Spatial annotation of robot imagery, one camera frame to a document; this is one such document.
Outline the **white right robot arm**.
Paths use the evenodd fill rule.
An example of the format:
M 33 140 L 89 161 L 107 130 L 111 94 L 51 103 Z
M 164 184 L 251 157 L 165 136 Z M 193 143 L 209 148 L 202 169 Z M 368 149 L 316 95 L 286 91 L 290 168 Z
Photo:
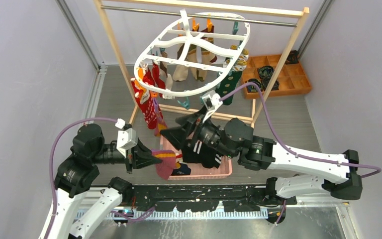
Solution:
M 246 169 L 288 170 L 298 176 L 272 177 L 266 180 L 264 198 L 270 204 L 304 194 L 328 192 L 341 200 L 361 197 L 362 178 L 357 173 L 358 153 L 323 154 L 281 145 L 277 140 L 254 135 L 254 129 L 238 118 L 224 127 L 204 120 L 200 112 L 176 119 L 177 127 L 161 130 L 161 135 L 175 148 L 198 151 L 204 146 L 222 156 L 238 157 Z

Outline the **navy santa sock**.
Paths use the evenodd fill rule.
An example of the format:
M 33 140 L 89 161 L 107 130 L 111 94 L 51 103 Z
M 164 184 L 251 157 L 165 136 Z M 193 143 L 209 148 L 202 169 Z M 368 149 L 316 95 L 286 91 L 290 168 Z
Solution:
M 176 154 L 175 166 L 171 173 L 172 176 L 187 176 L 191 174 L 191 169 L 186 163 L 183 162 L 183 155 L 180 153 Z

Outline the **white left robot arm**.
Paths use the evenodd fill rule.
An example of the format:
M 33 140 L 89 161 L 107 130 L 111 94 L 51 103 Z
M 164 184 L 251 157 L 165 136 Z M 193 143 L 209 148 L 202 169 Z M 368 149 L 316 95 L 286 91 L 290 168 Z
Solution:
M 121 123 L 118 128 L 118 139 L 110 144 L 105 143 L 98 124 L 78 129 L 71 154 L 58 166 L 56 174 L 50 175 L 53 199 L 41 239 L 88 239 L 115 207 L 132 202 L 132 184 L 113 177 L 100 198 L 75 220 L 81 202 L 99 176 L 99 164 L 125 164 L 131 173 L 133 169 L 162 163 L 139 140 L 131 125 Z

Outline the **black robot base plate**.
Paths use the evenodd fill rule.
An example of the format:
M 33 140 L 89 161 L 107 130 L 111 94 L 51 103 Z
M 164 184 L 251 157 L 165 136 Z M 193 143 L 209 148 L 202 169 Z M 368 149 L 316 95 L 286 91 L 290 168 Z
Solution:
M 262 207 L 277 207 L 282 200 L 266 198 L 264 185 L 217 184 L 217 185 L 133 185 L 126 191 L 121 206 L 133 206 L 146 211 L 151 207 L 157 212 L 213 212 L 223 206 L 226 212 L 256 211 Z

